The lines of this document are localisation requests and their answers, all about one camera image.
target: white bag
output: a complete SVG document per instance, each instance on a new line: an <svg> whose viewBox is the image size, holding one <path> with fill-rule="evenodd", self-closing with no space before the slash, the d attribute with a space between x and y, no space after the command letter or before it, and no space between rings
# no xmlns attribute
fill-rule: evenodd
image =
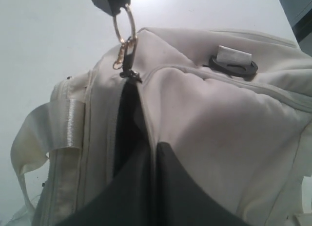
<svg viewBox="0 0 312 226"><path fill-rule="evenodd" d="M252 54L256 76L202 67L220 45ZM51 102L28 115L12 145L35 226L62 221L113 179L126 83L112 67L118 48L89 73L58 84ZM142 78L136 86L144 114L143 120L137 112L135 121L145 121L152 154L159 142L170 144L204 192L250 225L312 225L311 199L302 204L301 190L304 176L312 175L310 56L259 33L153 28L138 33L133 70ZM47 153L49 176L35 210L24 174L41 167Z"/></svg>

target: metal ring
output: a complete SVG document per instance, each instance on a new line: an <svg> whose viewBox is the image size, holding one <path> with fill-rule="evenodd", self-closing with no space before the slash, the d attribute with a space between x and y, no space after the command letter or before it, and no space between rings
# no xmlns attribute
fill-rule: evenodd
<svg viewBox="0 0 312 226"><path fill-rule="evenodd" d="M132 39L136 39L136 26L135 26L135 20L133 18L131 9L129 7L128 4L125 5L125 10L127 12L128 18L129 18L129 22L131 25L131 38ZM117 35L117 38L119 40L120 43L125 43L125 40L122 38L119 29L118 29L118 24L117 24L117 16L113 16L113 21L114 21L114 29Z"/></svg>

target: white backpack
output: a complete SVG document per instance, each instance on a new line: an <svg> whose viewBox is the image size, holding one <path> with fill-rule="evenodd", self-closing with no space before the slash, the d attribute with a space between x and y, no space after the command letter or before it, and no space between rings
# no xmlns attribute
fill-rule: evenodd
<svg viewBox="0 0 312 226"><path fill-rule="evenodd" d="M133 120L147 132L152 186L157 144L167 143L194 182L243 221L311 226L311 198L302 198L302 184L312 175L312 58L287 40L246 31L151 28L137 36L133 70L142 83L132 85L139 97L131 98ZM232 53L228 61L252 58L256 75L205 67L219 46ZM117 118L125 113L119 105L127 91L127 79L112 67L118 51L59 83L12 145L34 226L66 219L114 178ZM40 168L47 153L48 180L35 209L24 175Z"/></svg>

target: bag handle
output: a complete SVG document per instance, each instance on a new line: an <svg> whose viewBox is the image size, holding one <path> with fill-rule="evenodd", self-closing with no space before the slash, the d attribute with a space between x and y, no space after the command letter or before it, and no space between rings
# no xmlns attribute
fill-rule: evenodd
<svg viewBox="0 0 312 226"><path fill-rule="evenodd" d="M34 109L25 119L12 148L11 162L22 190L30 219L35 208L25 183L25 173L40 168L47 153L61 148L82 149L84 103L55 100Z"/></svg>

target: black keychain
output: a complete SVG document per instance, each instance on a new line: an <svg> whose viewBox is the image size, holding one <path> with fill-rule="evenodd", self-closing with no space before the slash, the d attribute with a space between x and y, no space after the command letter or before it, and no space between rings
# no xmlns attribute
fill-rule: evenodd
<svg viewBox="0 0 312 226"><path fill-rule="evenodd" d="M132 70L132 65L136 53L137 35L134 18L130 9L130 0L92 0L94 5L101 9L106 14L113 17L114 29L121 47L118 53L118 58L113 64L113 68L118 70L122 68L120 77L129 78L130 80L142 82L139 73ZM131 36L126 41L121 37L118 25L117 15L120 9L124 8L131 25Z"/></svg>

